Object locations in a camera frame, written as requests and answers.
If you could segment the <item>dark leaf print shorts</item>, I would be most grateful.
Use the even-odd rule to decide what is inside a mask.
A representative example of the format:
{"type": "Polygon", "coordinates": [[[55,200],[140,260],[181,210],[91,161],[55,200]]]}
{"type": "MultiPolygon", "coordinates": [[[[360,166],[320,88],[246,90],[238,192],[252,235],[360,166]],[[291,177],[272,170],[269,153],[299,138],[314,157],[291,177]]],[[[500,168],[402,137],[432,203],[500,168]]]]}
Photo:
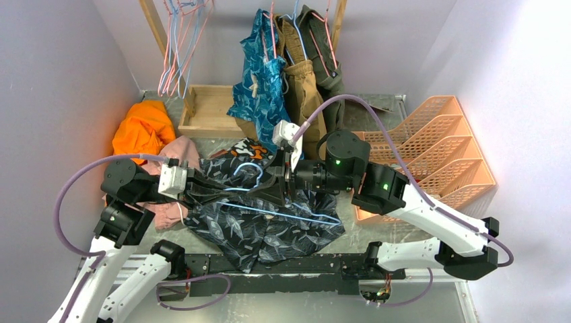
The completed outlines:
{"type": "MultiPolygon", "coordinates": [[[[241,194],[219,202],[234,203],[270,211],[309,217],[290,204],[277,207],[241,194]]],[[[337,201],[331,194],[301,190],[294,203],[340,219],[337,201]]],[[[340,238],[345,228],[297,219],[264,215],[254,211],[212,203],[197,207],[184,224],[200,238],[215,244],[239,271],[249,273],[254,264],[276,263],[290,258],[309,256],[340,238]]]]}

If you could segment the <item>light blue wire hanger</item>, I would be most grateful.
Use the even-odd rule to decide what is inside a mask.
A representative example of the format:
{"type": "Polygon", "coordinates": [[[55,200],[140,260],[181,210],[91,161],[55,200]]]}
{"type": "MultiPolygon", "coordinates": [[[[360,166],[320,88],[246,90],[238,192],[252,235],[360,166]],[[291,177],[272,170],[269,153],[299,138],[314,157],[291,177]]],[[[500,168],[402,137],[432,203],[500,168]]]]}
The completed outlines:
{"type": "MultiPolygon", "coordinates": [[[[253,167],[254,169],[256,169],[258,171],[258,175],[256,178],[256,184],[252,188],[230,187],[230,188],[225,188],[225,191],[249,192],[250,190],[257,188],[261,184],[261,178],[262,178],[264,171],[259,164],[255,164],[252,162],[244,162],[235,168],[233,176],[237,175],[237,173],[239,173],[239,171],[244,166],[253,167]]],[[[289,213],[280,213],[280,212],[270,211],[270,210],[266,210],[266,209],[249,207],[249,206],[245,206],[245,205],[237,205],[234,203],[217,202],[217,204],[227,206],[227,207],[236,207],[236,208],[244,209],[244,210],[248,210],[248,211],[254,211],[257,213],[262,213],[264,215],[272,215],[272,216],[285,217],[285,218],[290,218],[290,219],[297,219],[300,221],[319,223],[319,224],[323,224],[323,225],[340,226],[342,224],[340,219],[336,219],[332,216],[325,215],[322,213],[314,213],[308,207],[304,207],[302,205],[299,205],[298,203],[293,203],[293,202],[290,203],[290,206],[293,206],[299,210],[302,210],[302,211],[308,213],[309,217],[300,217],[300,216],[289,214],[289,213]]]]}

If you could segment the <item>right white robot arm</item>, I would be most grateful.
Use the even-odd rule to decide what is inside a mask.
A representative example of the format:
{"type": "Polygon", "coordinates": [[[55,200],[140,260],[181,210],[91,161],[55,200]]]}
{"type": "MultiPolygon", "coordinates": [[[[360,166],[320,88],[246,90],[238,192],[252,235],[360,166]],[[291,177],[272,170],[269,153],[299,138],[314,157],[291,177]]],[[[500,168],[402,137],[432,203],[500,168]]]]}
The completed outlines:
{"type": "Polygon", "coordinates": [[[475,281],[499,267],[497,219],[474,219],[433,199],[402,172],[370,161],[371,146],[350,131],[329,133],[320,145],[325,148],[322,160],[294,162],[292,150],[281,148],[249,196],[284,206],[300,190],[345,190],[360,210],[400,219],[429,233],[427,240],[416,242],[372,242],[363,268],[373,279],[387,271],[434,268],[475,281]]]}

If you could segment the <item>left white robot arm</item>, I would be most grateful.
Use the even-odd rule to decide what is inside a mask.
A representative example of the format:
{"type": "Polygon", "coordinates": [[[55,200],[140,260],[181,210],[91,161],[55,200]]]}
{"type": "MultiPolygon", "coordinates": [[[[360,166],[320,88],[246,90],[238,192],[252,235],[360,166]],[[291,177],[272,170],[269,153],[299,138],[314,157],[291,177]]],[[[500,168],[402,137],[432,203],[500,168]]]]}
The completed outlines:
{"type": "Polygon", "coordinates": [[[174,307],[161,300],[161,290],[175,293],[177,286],[208,280],[223,280],[226,288],[214,300],[195,306],[196,310],[220,302],[231,292],[232,281],[228,275],[190,276],[184,248],[168,240],[155,243],[143,264],[116,289],[112,288],[154,218],[155,214],[141,204],[171,197],[166,192],[169,184],[162,181],[175,178],[175,173],[180,170],[177,163],[177,159],[158,155],[112,155],[83,167],[64,184],[53,209],[54,228],[61,243],[83,256],[85,262],[50,322],[125,322],[152,291],[156,293],[160,307],[173,310],[174,307]],[[108,199],[94,228],[90,249],[84,251],[74,246],[63,233],[61,206],[73,184],[102,164],[106,165],[106,170],[101,189],[108,199]]]}

